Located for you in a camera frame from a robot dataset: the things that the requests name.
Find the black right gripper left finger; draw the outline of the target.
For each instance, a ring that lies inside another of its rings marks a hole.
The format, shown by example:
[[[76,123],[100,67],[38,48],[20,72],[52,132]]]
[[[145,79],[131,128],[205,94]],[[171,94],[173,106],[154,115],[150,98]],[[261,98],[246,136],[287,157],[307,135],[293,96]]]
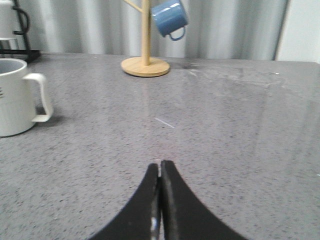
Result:
[[[127,204],[92,240],[158,240],[160,236],[159,167],[151,163]]]

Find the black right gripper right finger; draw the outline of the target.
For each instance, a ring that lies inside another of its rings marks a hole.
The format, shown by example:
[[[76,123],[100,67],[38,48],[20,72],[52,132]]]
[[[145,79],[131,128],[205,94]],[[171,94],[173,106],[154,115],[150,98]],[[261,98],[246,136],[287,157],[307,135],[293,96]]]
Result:
[[[218,219],[185,183],[173,161],[161,162],[162,214],[166,240],[244,240]]]

